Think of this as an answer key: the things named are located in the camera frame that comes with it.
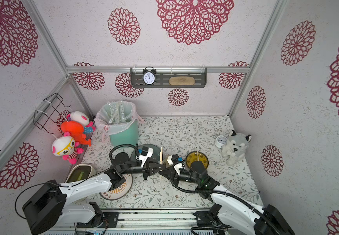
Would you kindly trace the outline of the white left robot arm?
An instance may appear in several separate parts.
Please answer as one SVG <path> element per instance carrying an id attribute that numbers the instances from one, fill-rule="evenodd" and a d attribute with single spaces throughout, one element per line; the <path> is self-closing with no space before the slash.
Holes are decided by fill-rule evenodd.
<path id="1" fill-rule="evenodd" d="M 147 178 L 165 168 L 150 159 L 145 164 L 131 161 L 124 152 L 112 158 L 111 163 L 110 168 L 85 181 L 58 184 L 51 180 L 44 183 L 22 207 L 31 234 L 42 234 L 54 226 L 98 227 L 106 220 L 98 204 L 75 205 L 75 201 L 119 188 L 126 181 L 125 174 L 142 173 Z"/>

